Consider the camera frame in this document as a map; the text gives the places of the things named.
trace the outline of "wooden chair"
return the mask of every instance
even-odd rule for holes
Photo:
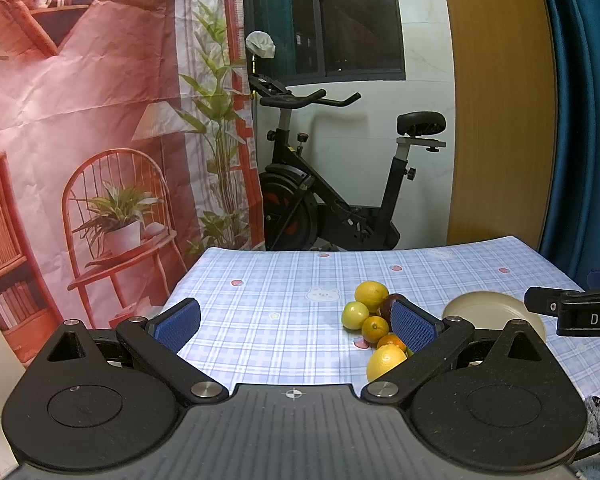
[[[93,265],[93,261],[100,258],[104,253],[103,240],[98,238],[95,243],[89,245],[87,240],[80,237],[80,233],[74,233],[75,228],[80,227],[93,213],[88,211],[88,204],[84,199],[103,196],[105,193],[104,183],[110,183],[117,187],[135,186],[143,191],[148,191],[152,196],[161,199],[144,214],[144,224],[158,222],[165,226],[165,230],[158,235],[156,243],[148,244],[140,253],[130,254],[128,259],[116,262],[114,265]],[[64,223],[64,236],[69,251],[74,280],[68,285],[68,290],[78,289],[82,304],[87,312],[91,327],[95,328],[93,322],[93,311],[87,295],[86,286],[104,278],[109,278],[113,285],[118,301],[122,309],[130,306],[123,297],[122,288],[116,274],[121,270],[128,269],[148,258],[154,261],[164,285],[164,291],[169,297],[171,291],[160,260],[160,251],[169,246],[176,254],[176,259],[182,265],[183,275],[187,272],[178,246],[176,244],[176,231],[173,227],[173,213],[167,183],[162,176],[160,167],[146,154],[129,148],[116,148],[106,150],[88,158],[75,170],[67,182],[62,194],[62,222]]]

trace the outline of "exercise bike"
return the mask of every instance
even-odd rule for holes
[[[251,74],[249,82],[262,106],[280,109],[277,129],[267,133],[267,140],[274,143],[272,161],[260,174],[267,251],[307,250],[317,238],[346,251],[393,249],[400,239],[391,222],[400,186],[405,176],[413,180],[416,175],[415,168],[407,169],[409,150],[411,146],[426,146],[429,152],[444,148],[446,142],[422,138],[442,132],[444,116],[437,112],[398,116],[400,137],[380,207],[352,206],[302,158],[308,134],[298,133],[298,147],[289,145],[289,125],[293,110],[311,104],[346,107],[360,99],[360,94],[335,101],[325,98],[325,90],[295,96],[268,76]]]

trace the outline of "plant pot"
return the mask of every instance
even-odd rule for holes
[[[111,256],[126,253],[140,245],[140,222],[124,226],[104,234],[104,245],[111,251]]]

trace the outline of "window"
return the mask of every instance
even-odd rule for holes
[[[258,71],[286,84],[404,79],[397,0],[245,0],[245,20],[276,44]]]

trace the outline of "blue plaid tablecloth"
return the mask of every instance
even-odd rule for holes
[[[432,249],[259,252],[212,248],[180,281],[165,308],[193,297],[199,332],[179,355],[233,391],[238,383],[366,384],[371,349],[354,345],[340,315],[365,280],[384,283],[439,317],[460,294],[494,290],[522,300],[530,286],[577,289],[514,237]],[[555,335],[547,344],[583,396],[600,397],[600,338]]]

